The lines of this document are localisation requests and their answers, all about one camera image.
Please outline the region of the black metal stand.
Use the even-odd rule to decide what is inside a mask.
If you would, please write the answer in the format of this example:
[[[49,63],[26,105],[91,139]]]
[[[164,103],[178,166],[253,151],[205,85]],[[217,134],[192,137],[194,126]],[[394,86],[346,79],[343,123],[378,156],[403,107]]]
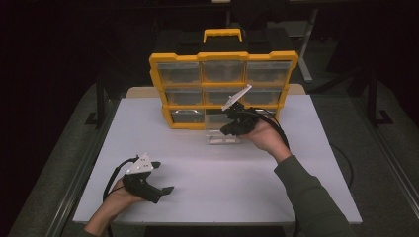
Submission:
[[[96,78],[96,112],[90,113],[85,123],[100,128],[105,119],[105,90],[102,75]]]
[[[377,76],[375,70],[370,70],[367,95],[367,117],[373,127],[382,124],[393,124],[392,119],[385,110],[377,110]]]

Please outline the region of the person's right hand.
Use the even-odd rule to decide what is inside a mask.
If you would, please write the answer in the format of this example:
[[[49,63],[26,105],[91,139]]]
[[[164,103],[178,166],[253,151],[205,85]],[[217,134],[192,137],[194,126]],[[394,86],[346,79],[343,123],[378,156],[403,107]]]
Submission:
[[[269,153],[277,163],[281,163],[292,155],[280,135],[261,119],[256,123],[255,128],[242,135],[242,138],[250,140],[257,148]]]

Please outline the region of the clear plastic screw drawer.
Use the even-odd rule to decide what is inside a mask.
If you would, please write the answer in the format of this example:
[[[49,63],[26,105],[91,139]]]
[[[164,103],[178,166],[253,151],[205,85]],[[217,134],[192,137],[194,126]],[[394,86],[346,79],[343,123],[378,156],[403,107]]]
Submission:
[[[240,139],[228,134],[224,135],[220,130],[230,123],[230,119],[222,110],[205,111],[205,130],[208,145],[232,145],[239,144]]]

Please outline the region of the aluminium floor rail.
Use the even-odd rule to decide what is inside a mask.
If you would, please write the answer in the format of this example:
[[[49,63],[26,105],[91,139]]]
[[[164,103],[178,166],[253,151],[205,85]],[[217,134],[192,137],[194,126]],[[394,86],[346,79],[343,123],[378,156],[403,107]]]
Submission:
[[[378,125],[371,122],[367,117],[367,113],[365,112],[362,101],[358,98],[352,98],[351,101],[359,117],[362,119],[367,130],[371,134],[371,137],[379,147],[380,152],[383,154],[383,157],[389,166],[389,170],[393,175],[395,182],[398,184],[401,192],[409,203],[410,208],[416,215],[416,218],[419,219],[419,192],[414,188],[407,174],[398,162],[395,153],[390,148],[389,143],[385,140],[384,136],[379,131]]]
[[[44,237],[61,237],[71,224],[119,103],[82,100],[59,138],[48,180],[60,198]]]

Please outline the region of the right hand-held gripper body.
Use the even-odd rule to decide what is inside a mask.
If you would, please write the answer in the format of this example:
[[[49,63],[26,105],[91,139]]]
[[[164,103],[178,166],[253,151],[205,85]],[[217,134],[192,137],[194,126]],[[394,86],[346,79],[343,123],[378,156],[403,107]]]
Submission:
[[[231,130],[236,130],[237,136],[252,131],[258,122],[259,114],[253,109],[246,109],[239,100],[252,88],[250,84],[236,94],[229,97],[224,106],[221,107],[230,119]]]

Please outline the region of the set of clear cabinet drawers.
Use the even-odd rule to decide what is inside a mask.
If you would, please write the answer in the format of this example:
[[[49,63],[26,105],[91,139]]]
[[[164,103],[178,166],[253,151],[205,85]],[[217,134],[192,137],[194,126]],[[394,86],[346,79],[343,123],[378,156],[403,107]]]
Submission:
[[[165,98],[163,107],[174,124],[202,123],[206,115],[219,113],[233,95],[245,107],[263,108],[275,115],[287,95],[291,71],[289,60],[157,65]]]

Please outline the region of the yellow black organizer cabinet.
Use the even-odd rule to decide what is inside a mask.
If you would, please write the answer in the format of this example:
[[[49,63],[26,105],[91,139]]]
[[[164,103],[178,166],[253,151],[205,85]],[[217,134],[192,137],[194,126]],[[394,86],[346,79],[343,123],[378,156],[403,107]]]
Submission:
[[[242,31],[240,29],[207,29],[202,32],[179,30],[162,31],[157,45],[149,57],[150,76],[162,103],[162,116],[168,126],[178,129],[205,129],[202,123],[172,123],[163,107],[165,101],[157,72],[159,63],[202,62],[202,61],[274,61],[289,60],[292,71],[287,79],[286,92],[290,89],[290,78],[298,64],[298,54],[286,31],[265,29]]]

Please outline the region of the person's left hand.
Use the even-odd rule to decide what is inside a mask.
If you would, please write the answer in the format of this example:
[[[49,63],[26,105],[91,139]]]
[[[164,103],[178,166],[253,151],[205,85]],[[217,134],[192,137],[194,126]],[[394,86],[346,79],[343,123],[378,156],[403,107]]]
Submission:
[[[116,217],[132,204],[141,201],[143,201],[143,198],[128,192],[123,183],[123,179],[119,179],[112,188],[112,191],[107,195],[103,202],[103,207],[108,215]]]

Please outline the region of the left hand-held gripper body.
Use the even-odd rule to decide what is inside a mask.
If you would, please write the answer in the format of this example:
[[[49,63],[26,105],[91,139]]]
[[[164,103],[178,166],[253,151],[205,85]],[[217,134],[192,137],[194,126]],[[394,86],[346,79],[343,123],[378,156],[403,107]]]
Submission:
[[[136,156],[135,161],[123,176],[123,183],[126,190],[131,194],[158,203],[162,197],[162,191],[147,182],[147,178],[151,175],[153,169],[147,153]]]

